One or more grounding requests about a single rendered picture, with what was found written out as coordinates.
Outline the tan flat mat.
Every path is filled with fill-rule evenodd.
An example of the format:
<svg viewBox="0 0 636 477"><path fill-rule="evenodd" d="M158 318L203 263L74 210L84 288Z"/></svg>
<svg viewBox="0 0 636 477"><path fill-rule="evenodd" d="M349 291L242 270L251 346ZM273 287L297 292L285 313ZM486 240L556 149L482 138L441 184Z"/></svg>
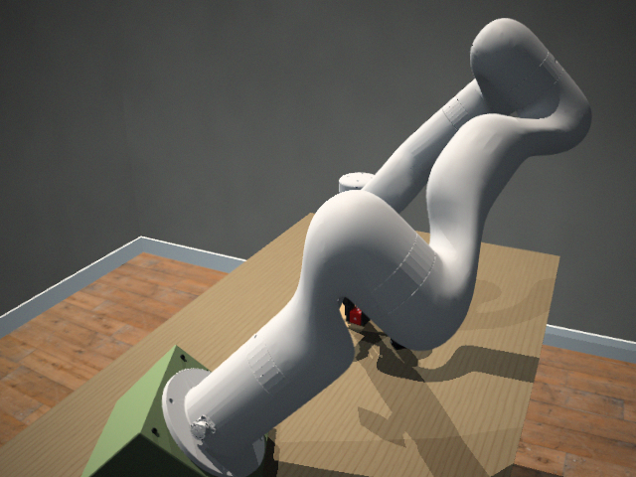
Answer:
<svg viewBox="0 0 636 477"><path fill-rule="evenodd" d="M347 325L348 329L355 329L355 330L362 330L362 331L385 334L372 320L370 322L368 322L365 326L347 322L346 321L346 316L345 316L345 306L343 305L343 303L342 303L342 306L340 308L340 312L341 312L342 317L344 318L344 320L346 322L346 325Z"/></svg>

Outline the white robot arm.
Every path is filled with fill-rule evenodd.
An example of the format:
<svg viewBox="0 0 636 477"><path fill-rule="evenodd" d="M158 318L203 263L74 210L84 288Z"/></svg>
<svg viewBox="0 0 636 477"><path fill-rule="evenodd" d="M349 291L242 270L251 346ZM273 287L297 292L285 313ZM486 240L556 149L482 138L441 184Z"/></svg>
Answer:
<svg viewBox="0 0 636 477"><path fill-rule="evenodd" d="M203 470L254 472L264 435L350 368L344 297L408 349L447 342L468 313L485 221L502 190L527 158L586 136L588 100L522 23L489 23L470 63L475 80L376 175L340 178L310 223L289 303L212 373L186 369L166 384L167 427ZM399 215L426 184L429 244Z"/></svg>

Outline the red die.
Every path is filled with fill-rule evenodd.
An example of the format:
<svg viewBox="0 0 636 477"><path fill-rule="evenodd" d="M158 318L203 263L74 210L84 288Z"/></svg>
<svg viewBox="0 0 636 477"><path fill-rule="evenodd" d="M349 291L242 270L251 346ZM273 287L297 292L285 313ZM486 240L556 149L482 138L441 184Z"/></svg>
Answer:
<svg viewBox="0 0 636 477"><path fill-rule="evenodd" d="M361 325L361 312L362 311L357 306L355 306L350 311L350 323Z"/></svg>

